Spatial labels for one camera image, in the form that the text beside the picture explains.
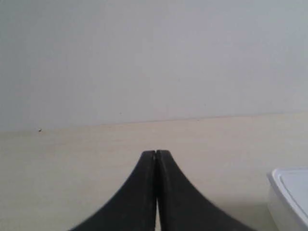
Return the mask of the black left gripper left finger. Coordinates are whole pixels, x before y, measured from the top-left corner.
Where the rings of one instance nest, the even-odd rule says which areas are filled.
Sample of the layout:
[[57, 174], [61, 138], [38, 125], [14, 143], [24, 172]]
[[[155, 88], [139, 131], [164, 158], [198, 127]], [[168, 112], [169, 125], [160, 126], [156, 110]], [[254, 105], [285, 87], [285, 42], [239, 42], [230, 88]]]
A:
[[154, 231], [155, 151], [142, 152], [121, 188], [73, 231]]

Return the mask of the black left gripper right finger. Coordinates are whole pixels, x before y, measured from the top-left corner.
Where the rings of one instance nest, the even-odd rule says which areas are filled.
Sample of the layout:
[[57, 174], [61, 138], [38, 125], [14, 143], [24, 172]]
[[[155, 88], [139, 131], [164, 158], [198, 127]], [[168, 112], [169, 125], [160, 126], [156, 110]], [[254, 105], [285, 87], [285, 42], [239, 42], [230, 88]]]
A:
[[163, 231], [248, 231], [207, 200], [181, 171], [171, 152], [156, 152], [156, 197]]

